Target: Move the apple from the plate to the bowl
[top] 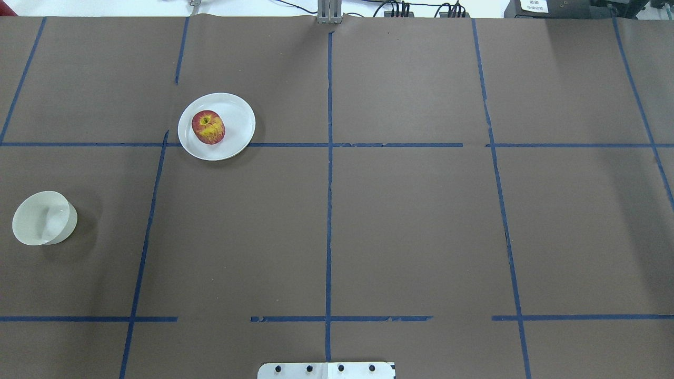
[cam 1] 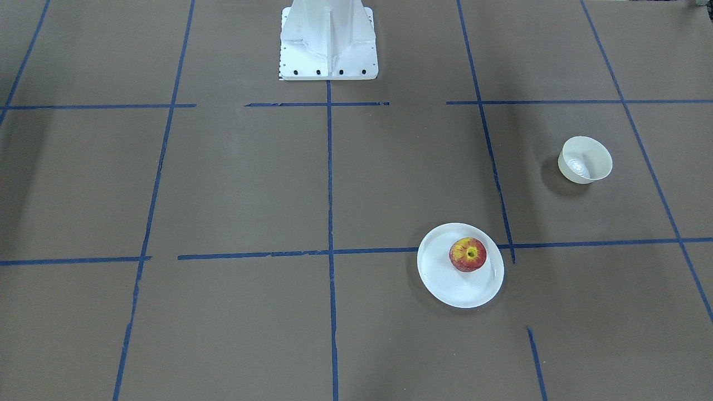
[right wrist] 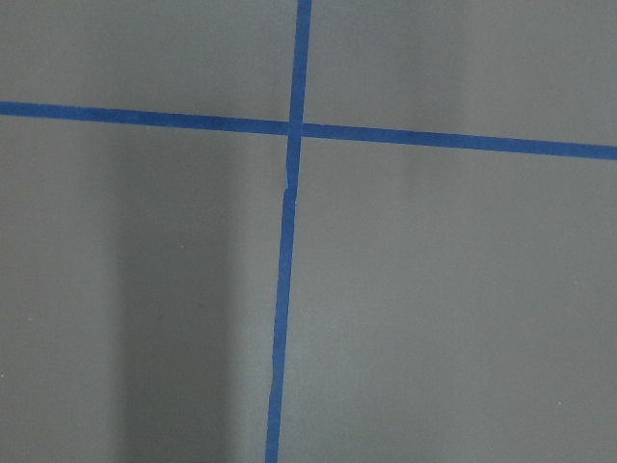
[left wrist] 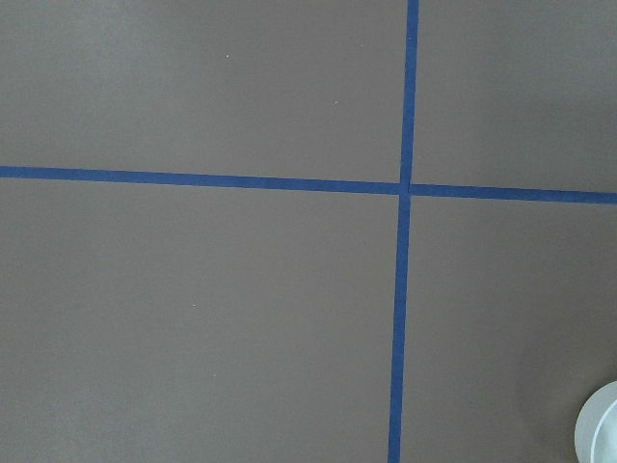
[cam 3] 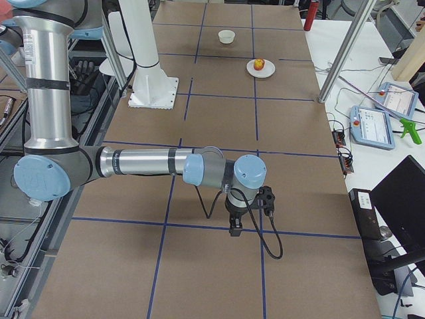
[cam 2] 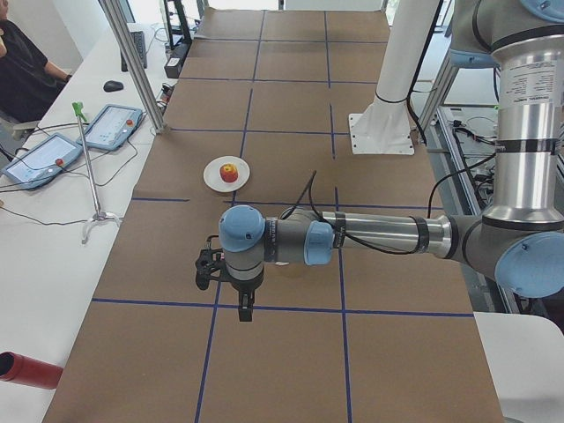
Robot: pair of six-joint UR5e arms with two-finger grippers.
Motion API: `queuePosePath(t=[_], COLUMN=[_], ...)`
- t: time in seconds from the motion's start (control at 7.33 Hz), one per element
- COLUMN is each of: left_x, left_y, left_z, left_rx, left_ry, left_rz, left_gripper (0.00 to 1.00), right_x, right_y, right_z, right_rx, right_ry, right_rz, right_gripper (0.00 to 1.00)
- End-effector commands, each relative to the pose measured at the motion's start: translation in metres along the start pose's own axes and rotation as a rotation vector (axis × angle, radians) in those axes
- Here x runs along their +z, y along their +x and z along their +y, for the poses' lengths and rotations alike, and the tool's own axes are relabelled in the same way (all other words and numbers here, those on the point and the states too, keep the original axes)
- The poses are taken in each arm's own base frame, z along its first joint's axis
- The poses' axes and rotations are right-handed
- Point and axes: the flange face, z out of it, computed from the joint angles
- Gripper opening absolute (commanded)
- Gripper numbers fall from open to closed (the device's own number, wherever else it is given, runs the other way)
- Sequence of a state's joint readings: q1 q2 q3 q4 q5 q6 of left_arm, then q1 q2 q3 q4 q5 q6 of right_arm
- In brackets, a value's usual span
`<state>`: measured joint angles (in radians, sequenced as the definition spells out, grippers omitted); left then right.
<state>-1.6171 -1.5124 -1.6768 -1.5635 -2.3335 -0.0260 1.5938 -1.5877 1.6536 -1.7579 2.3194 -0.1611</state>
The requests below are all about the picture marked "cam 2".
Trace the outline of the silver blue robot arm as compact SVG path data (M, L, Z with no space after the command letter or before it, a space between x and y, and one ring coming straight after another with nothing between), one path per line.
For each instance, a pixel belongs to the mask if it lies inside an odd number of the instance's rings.
M452 54L501 69L493 201L478 217L393 217L292 208L265 218L237 205L219 220L220 248L197 259L196 282L227 282L239 318L252 318L267 263L326 264L361 246L394 256L429 253L465 263L525 298L563 287L563 217L553 205L563 107L563 4L459 1Z

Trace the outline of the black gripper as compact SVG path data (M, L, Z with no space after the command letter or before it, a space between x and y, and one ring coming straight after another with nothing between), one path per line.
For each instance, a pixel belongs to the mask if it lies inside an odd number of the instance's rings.
M232 284L239 298L238 316L240 322L251 322L253 320L253 304L255 303L256 287L245 284Z

